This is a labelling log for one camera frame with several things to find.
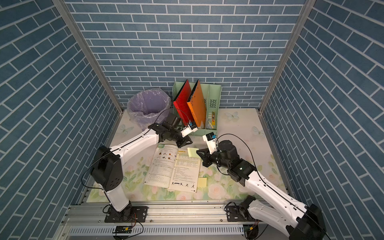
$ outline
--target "yellow sticky note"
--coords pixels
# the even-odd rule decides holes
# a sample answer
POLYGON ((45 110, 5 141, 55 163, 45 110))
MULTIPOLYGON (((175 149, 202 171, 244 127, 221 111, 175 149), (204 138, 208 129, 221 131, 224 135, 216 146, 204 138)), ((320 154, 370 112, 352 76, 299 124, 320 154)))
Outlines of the yellow sticky note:
POLYGON ((207 186, 207 178, 206 177, 199 177, 197 179, 197 186, 198 187, 206 187, 207 186))
POLYGON ((198 150, 198 148, 189 147, 189 148, 188 148, 188 156, 189 156, 189 157, 200 157, 200 156, 197 155, 197 153, 196 153, 197 150, 198 150))

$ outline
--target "metal frame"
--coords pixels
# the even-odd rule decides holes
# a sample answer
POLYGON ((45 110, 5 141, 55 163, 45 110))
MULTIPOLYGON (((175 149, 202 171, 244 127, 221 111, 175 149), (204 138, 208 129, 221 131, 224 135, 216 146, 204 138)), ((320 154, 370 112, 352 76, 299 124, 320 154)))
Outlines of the metal frame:
MULTIPOLYGON (((143 235, 152 235, 150 229, 172 227, 195 228, 210 227, 210 233, 215 233, 214 228, 225 228, 221 234, 241 234, 243 224, 253 224, 254 222, 227 222, 225 205, 229 200, 194 200, 194 201, 150 201, 150 202, 132 202, 133 206, 148 206, 146 222, 142 223, 146 233, 143 235), (227 228, 238 227, 236 231, 227 228)), ((54 236, 54 240, 65 240, 74 232, 74 229, 90 229, 87 234, 93 234, 102 229, 114 229, 116 223, 104 223, 106 214, 102 212, 106 203, 71 205, 54 236)), ((189 230, 192 235, 201 235, 202 232, 189 230)), ((186 235, 185 232, 174 233, 174 235, 186 235)))
POLYGON ((122 115, 124 114, 124 111, 122 113, 119 113, 116 121, 115 121, 115 124, 113 124, 113 127, 112 127, 112 130, 111 132, 109 133, 108 135, 108 138, 107 138, 107 141, 105 142, 105 146, 106 147, 110 147, 111 146, 111 143, 112 143, 112 140, 113 140, 113 137, 115 136, 115 133, 119 127, 119 123, 122 119, 122 115))
POLYGON ((290 38, 288 40, 287 46, 284 49, 284 52, 281 56, 279 65, 276 67, 275 73, 272 77, 271 83, 268 86, 268 89, 263 97, 263 100, 260 104, 259 112, 262 114, 264 112, 264 109, 266 108, 266 105, 268 104, 269 98, 272 95, 272 92, 274 88, 276 87, 277 81, 279 80, 281 73, 283 72, 283 69, 285 67, 285 64, 288 61, 288 58, 293 50, 293 47, 295 46, 295 43, 297 39, 299 38, 299 35, 301 33, 301 30, 304 27, 305 21, 307 20, 312 7, 316 0, 306 0, 305 4, 301 8, 299 18, 297 19, 297 22, 295 26, 293 27, 292 33, 290 35, 290 38))
POLYGON ((67 24, 76 42, 79 44, 89 64, 91 65, 96 75, 98 76, 99 81, 105 88, 109 97, 112 99, 113 104, 115 105, 119 113, 122 114, 124 111, 123 107, 121 106, 119 100, 117 99, 115 93, 113 92, 107 78, 104 75, 104 72, 102 71, 99 63, 97 62, 95 56, 93 55, 88 43, 85 41, 83 35, 81 34, 79 26, 76 24, 72 14, 69 12, 69 9, 65 4, 64 0, 52 0, 52 1, 55 7, 57 8, 57 10, 59 11, 61 17, 63 18, 64 22, 67 24))

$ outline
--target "black cable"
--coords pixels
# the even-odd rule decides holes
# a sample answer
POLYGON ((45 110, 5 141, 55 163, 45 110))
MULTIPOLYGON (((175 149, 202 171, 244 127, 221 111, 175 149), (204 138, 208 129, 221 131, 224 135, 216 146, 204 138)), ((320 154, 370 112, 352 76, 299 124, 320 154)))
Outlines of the black cable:
POLYGON ((180 111, 181 111, 182 113, 184 113, 184 115, 188 118, 188 122, 190 121, 188 115, 187 115, 183 110, 181 110, 181 109, 179 109, 179 108, 174 108, 174 109, 176 109, 176 110, 180 110, 180 111))
MULTIPOLYGON (((220 137, 222 137, 222 136, 224 136, 224 135, 233 135, 233 136, 237 137, 238 139, 240 139, 240 140, 247 146, 249 152, 251 153, 251 157, 252 157, 252 160, 253 160, 253 164, 255 165, 255 168, 256 168, 256 164, 255 164, 255 160, 253 159, 252 151, 251 151, 251 149, 248 147, 248 145, 247 145, 241 138, 239 138, 238 136, 236 136, 236 135, 234 135, 234 134, 232 134, 232 133, 226 133, 226 134, 221 135, 220 137)), ((272 188, 269 184, 267 184, 267 183, 263 180, 263 178, 260 176, 260 173, 259 173, 259 171, 257 170, 257 168, 256 168, 256 172, 257 172, 257 175, 259 175, 259 178, 261 179, 261 181, 264 183, 265 186, 268 186, 270 189, 272 189, 272 191, 274 191, 274 192, 275 192, 277 195, 279 195, 282 199, 286 200, 290 205, 294 206, 296 209, 300 210, 303 214, 307 215, 307 217, 308 217, 309 219, 311 219, 311 220, 312 220, 312 221, 319 227, 319 229, 320 229, 322 232, 325 233, 325 235, 328 237, 328 239, 331 240, 331 238, 328 236, 326 230, 324 230, 324 229, 323 229, 323 228, 322 228, 322 227, 321 227, 315 220, 313 220, 313 219, 312 219, 306 212, 304 212, 304 211, 301 210, 300 208, 296 207, 296 206, 295 206, 293 203, 291 203, 288 199, 286 199, 285 197, 283 197, 283 196, 282 196, 280 193, 278 193, 274 188, 272 188)))
POLYGON ((218 170, 221 174, 226 175, 226 176, 229 176, 229 174, 222 173, 222 172, 220 171, 220 169, 218 168, 218 165, 216 165, 216 167, 217 167, 217 170, 218 170))
MULTIPOLYGON (((155 120, 155 123, 156 123, 157 119, 160 117, 160 115, 161 115, 165 110, 167 110, 167 109, 164 109, 163 111, 161 111, 161 113, 157 116, 157 118, 156 118, 156 120, 155 120)), ((143 135, 147 134, 151 129, 152 129, 152 128, 148 129, 148 131, 146 131, 146 133, 144 133, 143 135)), ((131 142, 129 142, 129 143, 127 143, 127 144, 125 144, 125 145, 119 147, 118 149, 121 149, 122 147, 125 147, 125 146, 127 146, 128 144, 130 144, 130 143, 132 143, 132 142, 134 142, 134 141, 136 141, 136 140, 142 138, 143 135, 140 135, 140 136, 139 136, 138 138, 136 138, 135 140, 132 140, 131 142)), ((89 187, 89 186, 86 186, 86 185, 83 183, 83 178, 84 178, 85 174, 87 173, 87 171, 88 171, 93 165, 95 165, 97 162, 99 162, 102 158, 104 158, 104 157, 107 156, 108 154, 110 154, 110 153, 112 153, 112 152, 114 152, 114 151, 116 151, 116 150, 118 150, 118 149, 115 149, 115 150, 113 150, 113 151, 111 151, 111 152, 105 154, 104 156, 102 156, 101 158, 99 158, 98 160, 96 160, 94 163, 92 163, 92 164, 91 164, 91 165, 84 171, 84 173, 83 173, 83 175, 81 176, 81 179, 80 179, 80 182, 81 182, 81 184, 82 184, 84 187, 89 188, 89 189, 100 189, 100 190, 103 190, 103 191, 104 191, 104 189, 102 189, 102 188, 100 188, 100 187, 89 187)))
MULTIPOLYGON (((132 219, 132 220, 135 220, 136 222, 138 222, 138 223, 141 225, 141 227, 142 227, 142 230, 141 230, 141 232, 139 232, 138 234, 135 234, 135 235, 129 236, 129 237, 127 237, 127 238, 124 238, 124 239, 128 239, 128 238, 131 238, 131 237, 134 237, 134 236, 140 235, 140 234, 142 234, 142 233, 144 232, 144 226, 141 224, 141 222, 137 221, 136 219, 133 219, 132 217, 129 217, 129 218, 130 218, 130 219, 132 219)), ((119 238, 120 240, 123 240, 123 238, 121 238, 121 237, 117 236, 117 232, 116 232, 116 230, 115 230, 115 236, 114 236, 114 238, 115 238, 115 239, 116 239, 116 238, 119 238)))
POLYGON ((224 207, 224 211, 233 214, 233 212, 231 212, 230 210, 226 210, 226 208, 228 208, 229 204, 231 204, 231 203, 233 203, 233 204, 235 205, 235 211, 236 211, 236 214, 240 215, 240 217, 241 217, 244 221, 247 221, 247 219, 245 219, 245 218, 243 217, 243 215, 240 214, 240 212, 239 212, 239 207, 236 205, 235 202, 229 202, 229 203, 227 203, 227 204, 225 205, 225 207, 224 207))
POLYGON ((269 225, 267 224, 267 226, 265 227, 265 229, 262 231, 262 233, 260 233, 260 235, 257 236, 257 238, 255 238, 254 240, 258 239, 259 237, 261 237, 261 235, 263 235, 263 233, 265 232, 266 228, 268 227, 269 225))
POLYGON ((109 204, 108 204, 108 205, 105 205, 105 207, 103 208, 103 213, 104 213, 104 214, 107 214, 107 213, 108 213, 108 211, 107 211, 107 212, 104 212, 105 208, 108 207, 108 206, 109 206, 109 204))
POLYGON ((235 136, 235 137, 237 137, 238 139, 240 139, 240 141, 242 141, 242 142, 247 146, 249 152, 251 153, 251 157, 252 157, 252 160, 253 160, 253 164, 254 164, 255 167, 256 167, 256 163, 255 163, 255 160, 253 159, 253 155, 252 155, 252 151, 251 151, 251 149, 248 147, 248 145, 247 145, 241 138, 239 138, 239 137, 236 136, 235 134, 232 134, 232 133, 226 133, 226 134, 223 134, 223 135, 221 135, 220 137, 217 138, 217 140, 216 140, 217 143, 218 143, 218 139, 221 138, 222 136, 225 136, 225 135, 232 135, 232 136, 235 136))
POLYGON ((88 187, 88 186, 86 186, 86 185, 83 183, 83 178, 84 178, 85 174, 87 173, 87 171, 88 171, 93 165, 95 165, 97 162, 99 162, 102 158, 104 158, 105 156, 107 156, 107 155, 110 154, 110 153, 111 153, 111 152, 105 154, 104 156, 102 156, 101 158, 99 158, 98 160, 96 160, 94 163, 92 163, 92 164, 87 168, 87 170, 84 171, 84 173, 83 173, 83 175, 81 176, 81 179, 80 179, 80 182, 81 182, 81 184, 82 184, 84 187, 86 187, 86 188, 91 188, 91 189, 101 189, 101 190, 104 191, 104 189, 102 189, 102 188, 100 188, 100 187, 88 187))

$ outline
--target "trash can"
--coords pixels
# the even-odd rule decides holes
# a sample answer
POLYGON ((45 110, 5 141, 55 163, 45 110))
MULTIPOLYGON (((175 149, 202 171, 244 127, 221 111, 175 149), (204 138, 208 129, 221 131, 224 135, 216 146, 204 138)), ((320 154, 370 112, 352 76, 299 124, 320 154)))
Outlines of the trash can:
POLYGON ((142 130, 155 122, 162 122, 169 114, 170 97, 160 88, 141 91, 130 98, 127 104, 131 121, 137 123, 142 130))

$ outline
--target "green sticky note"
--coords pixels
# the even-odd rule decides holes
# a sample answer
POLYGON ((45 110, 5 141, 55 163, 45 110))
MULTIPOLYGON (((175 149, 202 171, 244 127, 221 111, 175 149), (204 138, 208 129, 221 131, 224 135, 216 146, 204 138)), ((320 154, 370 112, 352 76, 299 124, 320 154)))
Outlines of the green sticky note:
POLYGON ((197 150, 198 150, 198 148, 189 147, 189 148, 188 148, 188 156, 189 156, 189 157, 200 157, 200 156, 197 155, 197 153, 196 153, 197 150))

